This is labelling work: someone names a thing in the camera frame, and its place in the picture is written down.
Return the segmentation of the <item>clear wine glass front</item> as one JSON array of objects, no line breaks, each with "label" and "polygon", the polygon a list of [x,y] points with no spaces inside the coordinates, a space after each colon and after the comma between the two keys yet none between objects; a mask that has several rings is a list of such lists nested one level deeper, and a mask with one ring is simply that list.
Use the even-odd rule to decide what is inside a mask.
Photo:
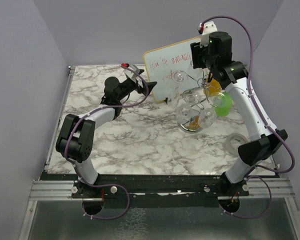
[{"label": "clear wine glass front", "polygon": [[172,81],[175,83],[174,89],[170,92],[168,99],[167,99],[167,105],[171,107],[172,109],[175,109],[180,101],[180,86],[183,82],[186,81],[188,78],[188,75],[185,71],[177,70],[172,73]]}]

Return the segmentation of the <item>clear wine glass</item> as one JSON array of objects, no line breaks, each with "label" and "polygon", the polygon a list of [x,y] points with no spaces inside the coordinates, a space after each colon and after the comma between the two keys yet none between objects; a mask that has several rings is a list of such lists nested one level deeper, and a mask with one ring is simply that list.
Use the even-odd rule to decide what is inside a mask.
[{"label": "clear wine glass", "polygon": [[178,124],[186,125],[195,120],[198,112],[193,108],[200,103],[201,97],[194,89],[185,90],[182,94],[184,103],[180,105],[175,112]]},{"label": "clear wine glass", "polygon": [[198,125],[202,129],[209,128],[217,119],[217,114],[214,110],[213,106],[213,100],[212,100],[213,94],[207,97],[207,101],[210,104],[210,107],[205,108],[200,112],[200,115],[198,117]]},{"label": "clear wine glass", "polygon": [[187,68],[187,74],[190,75],[194,79],[199,79],[203,77],[203,69],[202,68],[194,68],[193,60],[189,61],[189,65]]},{"label": "clear wine glass", "polygon": [[171,107],[172,109],[175,109],[180,101],[180,86],[183,82],[186,81],[188,78],[188,75],[185,71],[177,70],[172,73],[172,81],[175,83],[174,89],[170,92],[168,99],[167,99],[167,105]]}]

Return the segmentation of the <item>orange plastic wine glass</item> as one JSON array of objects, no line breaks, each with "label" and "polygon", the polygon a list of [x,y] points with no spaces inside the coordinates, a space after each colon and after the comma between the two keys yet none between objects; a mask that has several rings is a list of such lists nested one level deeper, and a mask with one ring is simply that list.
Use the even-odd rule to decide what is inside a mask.
[{"label": "orange plastic wine glass", "polygon": [[207,78],[204,79],[203,93],[209,97],[211,94],[220,93],[222,90],[218,81],[213,78],[213,74],[209,73]]}]

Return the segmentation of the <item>clear wine glass back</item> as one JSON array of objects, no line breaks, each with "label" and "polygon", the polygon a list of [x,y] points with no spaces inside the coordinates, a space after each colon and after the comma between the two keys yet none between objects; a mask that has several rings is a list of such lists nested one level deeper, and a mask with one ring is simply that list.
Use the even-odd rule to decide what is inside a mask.
[{"label": "clear wine glass back", "polygon": [[178,124],[186,125],[195,120],[198,112],[193,108],[200,103],[201,97],[194,89],[185,90],[182,94],[184,103],[180,105],[175,112]]}]

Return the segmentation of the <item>green plastic wine glass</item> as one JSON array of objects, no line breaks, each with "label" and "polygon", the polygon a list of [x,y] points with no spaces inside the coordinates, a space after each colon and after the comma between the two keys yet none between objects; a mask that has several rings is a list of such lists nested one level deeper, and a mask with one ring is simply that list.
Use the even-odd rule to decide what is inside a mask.
[{"label": "green plastic wine glass", "polygon": [[230,113],[233,101],[227,92],[215,92],[211,99],[218,117],[226,117]]}]

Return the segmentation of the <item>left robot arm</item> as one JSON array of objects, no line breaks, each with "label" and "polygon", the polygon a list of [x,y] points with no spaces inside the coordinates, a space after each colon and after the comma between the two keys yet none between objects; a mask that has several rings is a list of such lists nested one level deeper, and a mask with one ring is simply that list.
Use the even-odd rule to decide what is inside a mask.
[{"label": "left robot arm", "polygon": [[118,78],[110,76],[104,82],[104,95],[97,109],[82,115],[68,114],[64,118],[55,149],[71,163],[78,180],[84,184],[83,191],[87,196],[96,197],[101,190],[97,182],[99,173],[90,158],[95,130],[120,115],[123,108],[121,100],[133,91],[147,97],[156,85],[156,81],[140,85],[131,77],[120,82]]}]

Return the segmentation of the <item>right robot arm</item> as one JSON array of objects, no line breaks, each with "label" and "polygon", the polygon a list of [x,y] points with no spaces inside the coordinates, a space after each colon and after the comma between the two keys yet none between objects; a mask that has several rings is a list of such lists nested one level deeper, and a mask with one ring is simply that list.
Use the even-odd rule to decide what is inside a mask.
[{"label": "right robot arm", "polygon": [[244,64],[232,59],[232,37],[223,31],[203,34],[190,45],[193,67],[209,69],[214,80],[231,97],[246,125],[250,141],[239,146],[235,163],[222,174],[219,189],[230,196],[253,168],[277,152],[288,138],[269,119],[248,79]]}]

